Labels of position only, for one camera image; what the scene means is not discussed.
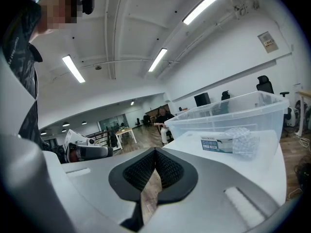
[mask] tube light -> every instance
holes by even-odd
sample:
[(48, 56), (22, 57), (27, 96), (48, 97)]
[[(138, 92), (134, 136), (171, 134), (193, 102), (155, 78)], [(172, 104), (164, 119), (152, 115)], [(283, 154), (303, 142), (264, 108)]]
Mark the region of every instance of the tube light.
[(68, 67), (68, 69), (72, 72), (72, 74), (76, 77), (76, 79), (80, 82), (80, 83), (84, 83), (85, 80), (84, 78), (81, 76), (81, 74), (79, 73), (78, 69), (76, 68), (76, 66), (74, 65), (70, 55), (67, 55), (63, 58), (63, 61), (65, 62), (66, 66)]
[(160, 62), (160, 60), (163, 58), (163, 56), (165, 55), (166, 52), (167, 52), (167, 49), (161, 49), (161, 51), (157, 55), (155, 61), (153, 62), (153, 64), (149, 68), (149, 72), (152, 72), (155, 69), (156, 65)]
[(185, 19), (183, 19), (183, 22), (189, 25), (199, 14), (215, 1), (216, 0), (203, 0), (186, 16)]

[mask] white table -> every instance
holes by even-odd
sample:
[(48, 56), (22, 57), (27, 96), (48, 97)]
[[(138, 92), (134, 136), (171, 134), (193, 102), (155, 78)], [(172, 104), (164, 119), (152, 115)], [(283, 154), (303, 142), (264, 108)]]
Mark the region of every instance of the white table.
[[(256, 172), (255, 169), (252, 168), (250, 165), (245, 164), (245, 162), (241, 162), (238, 159), (231, 158), (231, 154), (203, 150), (201, 142), (199, 142), (197, 138), (191, 139), (191, 137), (188, 137), (186, 139), (184, 137), (184, 139), (186, 140), (181, 141), (185, 134), (180, 136), (175, 141), (167, 144), (164, 149), (168, 148), (181, 152), (186, 152), (224, 163), (239, 172), (241, 175), (248, 178), (250, 181), (257, 184), (263, 190), (265, 190), (280, 206), (285, 203), (286, 171), (280, 144), (278, 144), (275, 155), (271, 157), (272, 161), (269, 168), (261, 170), (259, 173)], [(268, 145), (269, 143), (263, 143), (261, 148), (267, 149)]]
[(300, 99), (300, 122), (299, 122), (299, 130), (295, 134), (301, 137), (303, 129), (303, 120), (305, 116), (304, 98), (311, 99), (311, 91), (298, 91), (298, 95)]
[(122, 148), (122, 145), (121, 145), (121, 143), (123, 143), (123, 142), (122, 142), (122, 134), (128, 133), (128, 132), (131, 134), (131, 137), (133, 138), (133, 140), (134, 140), (135, 143), (137, 144), (137, 141), (136, 141), (136, 138), (135, 138), (135, 136), (134, 136), (134, 133), (133, 133), (133, 129), (132, 129), (132, 128), (126, 128), (126, 129), (124, 129), (124, 130), (119, 130), (118, 132), (116, 132), (116, 137), (117, 137), (117, 141), (118, 141), (118, 146), (120, 146), (121, 149), (123, 149), (123, 148)]

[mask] wooden table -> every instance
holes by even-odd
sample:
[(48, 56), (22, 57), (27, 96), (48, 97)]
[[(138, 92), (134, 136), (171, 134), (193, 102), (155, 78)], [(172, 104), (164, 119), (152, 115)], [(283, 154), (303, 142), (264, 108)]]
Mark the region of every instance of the wooden table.
[(303, 129), (303, 120), (305, 115), (304, 97), (311, 99), (311, 91), (298, 91), (298, 95), (300, 99), (300, 122), (299, 122), (299, 130), (295, 134), (301, 137)]
[(137, 141), (136, 141), (136, 138), (134, 136), (132, 128), (127, 128), (127, 129), (124, 129), (124, 130), (119, 130), (118, 132), (116, 132), (116, 137), (117, 137), (118, 145), (120, 146), (121, 149), (123, 149), (122, 145), (121, 145), (121, 143), (122, 143), (122, 134), (127, 133), (127, 132), (129, 132), (131, 134), (132, 138), (134, 139), (135, 143), (137, 144)]

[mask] plastic storage box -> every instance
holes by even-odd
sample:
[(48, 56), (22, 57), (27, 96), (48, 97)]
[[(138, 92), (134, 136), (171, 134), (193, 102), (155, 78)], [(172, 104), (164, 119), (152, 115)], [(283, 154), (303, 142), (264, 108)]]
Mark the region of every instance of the plastic storage box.
[(187, 110), (165, 124), (178, 150), (263, 170), (278, 148), (288, 107), (287, 98), (256, 91)]

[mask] white pants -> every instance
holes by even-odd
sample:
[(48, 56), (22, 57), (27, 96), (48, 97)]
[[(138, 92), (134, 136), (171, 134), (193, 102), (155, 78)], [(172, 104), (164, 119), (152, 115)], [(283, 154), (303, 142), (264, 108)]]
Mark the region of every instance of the white pants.
[(169, 130), (169, 128), (161, 128), (161, 137), (164, 144), (167, 144), (166, 132)]

